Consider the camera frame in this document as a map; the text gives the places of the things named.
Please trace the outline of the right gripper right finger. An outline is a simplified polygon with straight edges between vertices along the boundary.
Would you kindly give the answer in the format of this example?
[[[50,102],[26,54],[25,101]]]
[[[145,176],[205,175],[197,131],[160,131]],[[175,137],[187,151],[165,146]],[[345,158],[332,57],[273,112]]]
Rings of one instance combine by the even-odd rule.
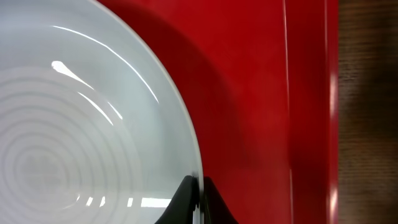
[[[205,224],[238,224],[224,202],[216,185],[209,177],[204,177],[204,223]]]

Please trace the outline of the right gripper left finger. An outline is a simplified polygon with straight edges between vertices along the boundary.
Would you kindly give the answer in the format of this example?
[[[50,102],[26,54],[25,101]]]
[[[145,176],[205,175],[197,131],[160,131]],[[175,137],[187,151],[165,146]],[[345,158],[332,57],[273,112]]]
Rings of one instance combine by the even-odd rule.
[[[186,175],[155,224],[192,224],[193,212],[198,206],[198,179],[192,175]]]

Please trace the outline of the light blue plate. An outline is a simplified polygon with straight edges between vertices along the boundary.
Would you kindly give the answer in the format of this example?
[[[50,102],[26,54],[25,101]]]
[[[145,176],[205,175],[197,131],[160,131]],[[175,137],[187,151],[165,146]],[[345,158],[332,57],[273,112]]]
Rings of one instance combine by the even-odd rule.
[[[1,222],[156,223],[203,168],[173,80],[98,1],[1,2]]]

